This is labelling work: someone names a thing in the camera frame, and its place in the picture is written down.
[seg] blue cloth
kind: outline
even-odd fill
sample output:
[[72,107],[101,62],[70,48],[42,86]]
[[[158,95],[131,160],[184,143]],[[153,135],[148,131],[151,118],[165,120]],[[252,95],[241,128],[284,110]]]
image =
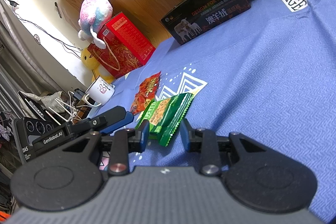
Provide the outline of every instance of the blue cloth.
[[[255,0],[183,46],[161,43],[146,66],[114,83],[97,114],[129,110],[139,84],[159,71],[157,99],[203,86],[186,115],[191,126],[242,132],[307,165],[318,179],[310,210],[328,222],[336,214],[335,14],[336,0],[308,0],[297,12],[281,0]],[[131,168],[196,165],[198,155],[185,153],[176,135],[166,148],[152,141],[132,153]]]

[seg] red gift box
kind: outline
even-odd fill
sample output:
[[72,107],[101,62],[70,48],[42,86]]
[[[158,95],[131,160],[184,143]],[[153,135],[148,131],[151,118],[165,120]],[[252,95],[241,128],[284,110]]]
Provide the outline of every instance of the red gift box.
[[122,12],[107,22],[97,36],[106,48],[90,44],[87,49],[114,78],[145,65],[155,50]]

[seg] white mug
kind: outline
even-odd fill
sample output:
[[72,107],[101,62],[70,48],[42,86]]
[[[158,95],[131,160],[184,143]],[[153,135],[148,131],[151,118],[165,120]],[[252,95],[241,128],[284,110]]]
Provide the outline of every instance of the white mug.
[[[86,96],[83,101],[91,107],[103,106],[114,94],[114,88],[112,85],[108,84],[101,76],[99,76],[86,90]],[[88,102],[87,97],[95,100],[98,105],[92,105]]]

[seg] pink plush toy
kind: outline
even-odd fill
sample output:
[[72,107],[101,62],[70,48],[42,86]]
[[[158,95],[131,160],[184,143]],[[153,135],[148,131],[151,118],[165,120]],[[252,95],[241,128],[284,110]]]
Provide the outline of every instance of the pink plush toy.
[[113,8],[108,0],[84,0],[78,24],[81,30],[78,32],[80,40],[93,37],[93,44],[101,49],[106,48],[104,41],[97,37],[97,33],[112,18]]

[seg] green snack bag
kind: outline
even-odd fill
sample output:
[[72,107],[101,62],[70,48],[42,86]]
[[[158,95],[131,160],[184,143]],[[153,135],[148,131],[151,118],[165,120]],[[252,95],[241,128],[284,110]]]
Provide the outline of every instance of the green snack bag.
[[187,112],[194,95],[182,93],[161,101],[152,100],[136,128],[143,120],[150,123],[150,139],[157,139],[159,144],[167,146],[185,113]]

